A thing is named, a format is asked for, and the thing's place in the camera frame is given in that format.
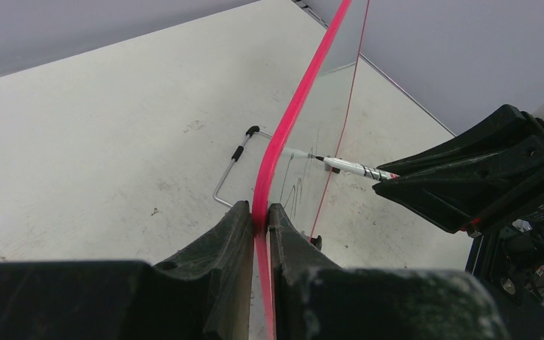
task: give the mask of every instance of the white marker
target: white marker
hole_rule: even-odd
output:
[[[368,177],[376,181],[386,181],[399,177],[399,175],[391,174],[388,171],[370,168],[369,166],[363,164],[353,163],[351,161],[344,161],[343,159],[339,158],[316,156],[316,159],[323,161],[325,164],[328,164],[333,168],[351,172],[352,174]]]
[[[305,151],[301,151],[301,150],[297,150],[297,149],[291,149],[289,147],[286,147],[286,148],[283,149],[283,156],[289,156],[289,157],[292,157],[292,158],[295,158],[295,159],[314,158],[315,157],[315,155],[313,155],[313,154],[308,154]]]

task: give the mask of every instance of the wall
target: wall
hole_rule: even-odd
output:
[[[328,22],[340,0],[304,2]],[[544,2],[372,1],[362,53],[461,133],[503,103],[544,102]]]
[[[0,0],[0,76],[254,0]]]

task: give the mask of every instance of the white table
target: white table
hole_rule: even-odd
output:
[[[274,129],[323,35],[290,1],[263,0],[0,78],[0,260],[154,263],[199,237],[226,211],[211,193],[245,130]],[[382,164],[448,138],[360,63],[341,157]],[[264,147],[250,142],[226,198],[251,200]],[[328,257],[463,268],[470,239],[371,185],[332,177],[317,225]]]

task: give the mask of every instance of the glass panel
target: glass panel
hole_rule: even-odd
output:
[[[368,0],[352,0],[343,1],[337,10],[324,40],[329,39],[328,35],[331,34],[334,34],[334,37],[331,37],[330,42],[322,41],[300,88],[295,92],[283,116],[283,121],[275,132],[275,137],[281,135],[283,138],[276,140],[273,138],[266,150],[264,160],[270,156],[269,152],[282,151],[273,155],[278,159],[268,196],[258,197],[258,192],[255,192],[254,217],[258,214],[256,209],[265,206],[267,211],[268,204],[281,203],[295,228],[308,235],[312,231],[326,191],[329,172],[322,162],[308,155],[323,157],[336,155],[349,108],[367,9]],[[341,21],[339,27],[333,31],[333,25],[338,20]],[[320,58],[318,54],[325,43],[330,43],[330,47],[327,47],[327,53],[322,56],[320,64],[317,58]],[[317,72],[311,70],[316,62],[319,67]],[[308,78],[308,72],[315,72],[314,76],[310,74]],[[310,83],[309,93],[300,93],[302,86],[307,85],[304,82]],[[293,105],[296,101],[302,102],[301,110]],[[286,125],[283,126],[288,115],[296,117],[292,130]],[[283,143],[284,147],[274,149],[272,148],[274,143]],[[259,176],[258,182],[264,179]],[[256,201],[261,199],[267,200],[268,204],[257,205]]]

